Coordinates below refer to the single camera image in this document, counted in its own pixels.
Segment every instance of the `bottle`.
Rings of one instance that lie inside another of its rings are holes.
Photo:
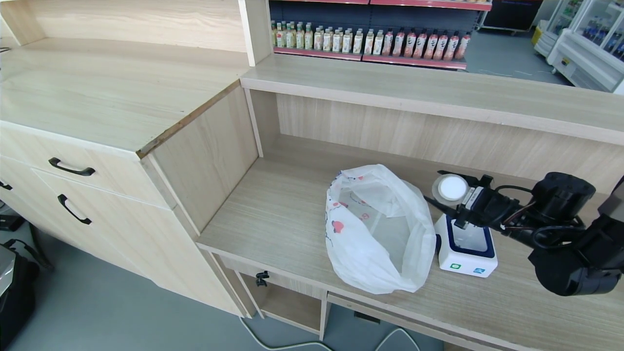
[[[620,38],[622,37],[622,32],[616,32],[613,33],[611,35],[611,38],[609,39],[609,41],[607,42],[607,45],[605,45],[605,50],[607,52],[611,52],[613,51],[613,49],[615,48],[615,46],[617,46],[618,42],[620,41]]]
[[[297,49],[303,49],[303,44],[304,44],[303,34],[304,32],[303,32],[302,24],[299,23],[297,24],[297,34],[296,34],[297,35],[296,37]]]
[[[373,55],[381,54],[381,47],[384,45],[384,31],[381,29],[377,32],[375,37],[375,46],[373,47]]]
[[[359,54],[362,51],[362,42],[364,41],[364,34],[361,29],[358,29],[358,32],[355,34],[355,38],[353,39],[353,53]]]
[[[403,28],[399,29],[399,32],[394,38],[394,49],[392,50],[392,56],[400,56],[403,50],[403,41],[405,39],[405,32]]]
[[[457,49],[458,43],[459,43],[459,32],[455,32],[455,34],[453,34],[453,36],[449,39],[449,43],[446,46],[446,52],[444,53],[445,61],[453,60],[453,55],[455,54],[455,49]]]
[[[326,31],[323,34],[323,51],[325,51],[325,52],[330,52],[331,51],[331,40],[332,40],[331,32],[330,31]]]
[[[343,54],[351,52],[351,37],[353,37],[353,33],[351,33],[350,29],[347,29],[343,37]]]
[[[446,48],[446,43],[449,41],[449,37],[446,35],[446,31],[442,33],[442,35],[437,38],[437,46],[436,51],[433,53],[434,60],[441,60],[442,55],[444,54],[444,48]]]
[[[342,44],[340,42],[340,32],[338,30],[336,30],[336,32],[334,33],[334,38],[333,38],[333,44],[331,46],[331,50],[333,52],[340,52],[342,47],[340,47],[340,44]]]
[[[392,33],[392,28],[388,28],[388,32],[384,36],[384,47],[381,49],[381,54],[383,56],[390,55],[390,50],[392,49],[392,39],[394,38],[394,33]]]
[[[323,31],[320,27],[314,32],[314,50],[323,50]]]
[[[412,57],[412,54],[414,53],[415,43],[416,43],[416,29],[412,28],[412,30],[409,32],[406,38],[405,51],[403,53],[403,56]]]
[[[271,21],[271,39],[273,40],[273,46],[277,46],[277,26],[275,21]]]
[[[466,48],[468,48],[468,43],[470,42],[470,34],[471,32],[466,33],[462,40],[459,42],[459,46],[457,47],[457,52],[455,52],[455,59],[463,59],[466,54]]]
[[[313,34],[312,34],[312,24],[308,23],[306,24],[306,32],[303,34],[303,47],[306,50],[312,50],[312,44],[313,44]]]
[[[437,31],[433,31],[433,34],[429,36],[429,41],[427,42],[427,49],[425,50],[425,54],[422,55],[423,59],[431,60],[433,58],[433,52],[436,50],[437,45]]]
[[[286,47],[290,49],[295,47],[295,34],[290,23],[286,25]]]
[[[375,41],[375,33],[372,29],[368,30],[366,34],[366,41],[364,42],[364,55],[370,55],[373,53],[373,42]]]
[[[275,34],[275,41],[277,42],[277,47],[284,47],[285,45],[285,33],[282,30],[281,23],[277,24],[277,33]]]
[[[427,29],[423,29],[421,35],[416,38],[416,48],[414,49],[413,58],[419,59],[422,57],[422,52],[425,50],[425,43],[427,42]]]

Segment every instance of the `gray floor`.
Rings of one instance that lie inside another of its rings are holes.
[[[533,49],[532,36],[533,31],[515,36],[486,29],[473,33],[466,50],[467,71],[571,86],[561,74],[550,72],[552,66]]]
[[[11,237],[31,242],[26,225],[15,233],[0,232],[0,242]],[[160,289],[52,237],[44,239],[56,270],[43,272],[37,280],[37,310],[8,351],[263,350],[237,317]],[[256,316],[248,323],[271,346],[318,340],[273,319]],[[334,350],[373,350],[393,328],[333,306],[325,343]],[[439,340],[410,334],[422,351],[442,350]],[[413,349],[405,335],[395,334],[381,350]]]

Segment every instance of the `cable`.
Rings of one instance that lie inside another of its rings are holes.
[[[39,228],[35,227],[34,224],[28,222],[28,227],[31,230],[32,244],[35,246],[35,250],[39,253],[39,264],[47,270],[54,270],[54,266],[52,262],[47,258],[46,253],[43,251],[41,247],[41,243],[39,242]]]
[[[327,351],[334,351],[331,347],[325,345],[322,342],[319,341],[311,341],[311,342],[302,342],[300,344],[292,344],[292,345],[284,345],[284,346],[278,346],[278,347],[271,347],[265,343],[263,343],[258,336],[256,336],[256,334],[251,330],[251,328],[249,328],[249,325],[247,325],[247,323],[245,323],[245,321],[243,320],[242,317],[238,318],[240,320],[240,322],[243,324],[243,326],[245,327],[245,329],[247,329],[247,331],[249,332],[249,334],[251,334],[251,336],[253,337],[254,340],[256,340],[256,343],[258,343],[258,345],[262,346],[265,350],[269,350],[269,351],[279,351],[279,350],[288,350],[288,349],[293,349],[295,347],[301,347],[301,346],[309,346],[309,345],[318,345],[320,347],[323,347],[325,350]],[[414,338],[412,338],[412,335],[410,335],[407,331],[405,331],[405,329],[397,327],[396,329],[394,329],[393,331],[389,332],[383,339],[382,341],[377,344],[377,347],[375,348],[374,351],[379,351],[379,349],[381,348],[381,346],[383,344],[386,343],[386,341],[388,341],[388,339],[390,339],[390,337],[392,335],[394,335],[394,333],[396,332],[402,332],[403,334],[405,334],[409,340],[412,342],[412,344],[414,344],[414,347],[416,348],[416,351],[421,351],[421,348],[418,346],[418,343],[416,342],[416,340],[414,340]]]
[[[251,330],[251,328],[249,328],[249,325],[247,325],[247,323],[245,323],[245,321],[243,320],[243,317],[239,317],[238,319],[240,319],[240,322],[243,324],[243,326],[245,327],[245,329],[247,329],[247,331],[249,332],[249,334],[251,334],[251,336],[253,337],[254,340],[256,340],[256,342],[258,343],[258,345],[262,346],[265,350],[269,350],[269,351],[278,351],[278,350],[288,350],[288,349],[293,349],[295,347],[301,347],[301,346],[309,346],[309,345],[319,345],[320,347],[323,347],[325,350],[327,351],[334,351],[333,349],[331,349],[329,346],[325,345],[322,342],[319,341],[310,341],[310,342],[302,342],[300,344],[292,344],[292,345],[285,345],[285,346],[278,346],[278,347],[271,347],[265,343],[263,343],[262,341],[260,341],[260,339],[258,339],[258,337],[256,336],[256,334]]]
[[[526,191],[526,192],[531,192],[531,189],[525,188],[525,187],[519,187],[516,185],[501,185],[500,187],[497,187],[496,189],[494,189],[494,191],[499,192],[499,190],[501,189],[515,189],[515,190],[522,190],[522,191]]]
[[[546,227],[541,227],[538,229],[535,229],[532,233],[531,233],[531,241],[537,246],[540,247],[541,249],[545,249],[545,250],[549,250],[549,249],[560,249],[562,247],[567,247],[570,244],[565,244],[565,245],[544,245],[541,242],[537,241],[537,234],[544,232],[546,230],[577,230],[577,231],[581,231],[581,230],[585,230],[584,227],[571,227],[571,226],[564,226],[564,225],[549,225]]]
[[[377,347],[375,348],[375,351],[379,351],[379,348],[381,348],[381,346],[384,344],[384,342],[386,342],[396,332],[403,332],[403,334],[407,335],[407,337],[412,342],[412,344],[414,344],[414,347],[416,348],[416,351],[421,351],[421,348],[418,347],[418,344],[416,343],[416,340],[414,340],[414,338],[412,338],[412,335],[409,335],[408,332],[405,331],[405,329],[403,329],[403,328],[397,328],[397,329],[394,329],[392,332],[389,332],[388,335],[386,335],[386,337],[384,337],[384,339],[379,343],[379,345],[377,345]]]

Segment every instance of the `wooden counter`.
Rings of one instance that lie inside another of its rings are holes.
[[[43,39],[2,54],[0,118],[143,157],[247,69],[244,52]]]
[[[624,96],[542,82],[272,55],[244,88],[503,124],[624,145]]]
[[[425,195],[430,195],[438,169],[480,175],[477,170],[282,135],[247,172],[198,244],[413,319],[482,349],[618,350],[624,345],[623,284],[606,295],[559,297],[535,278],[527,260],[530,249],[497,234],[499,266],[487,279],[441,270],[435,257],[427,282],[413,294],[372,295],[346,285],[327,256],[325,192],[338,170],[376,162],[383,162]],[[493,176],[496,185],[532,184]],[[595,196],[582,217],[596,217],[595,209],[603,199]],[[436,220],[440,213],[432,211],[432,215]]]

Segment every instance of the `plastic bag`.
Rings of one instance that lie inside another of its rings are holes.
[[[385,166],[341,171],[327,190],[325,217],[329,259],[345,283],[372,294],[425,283],[436,250],[429,207]]]

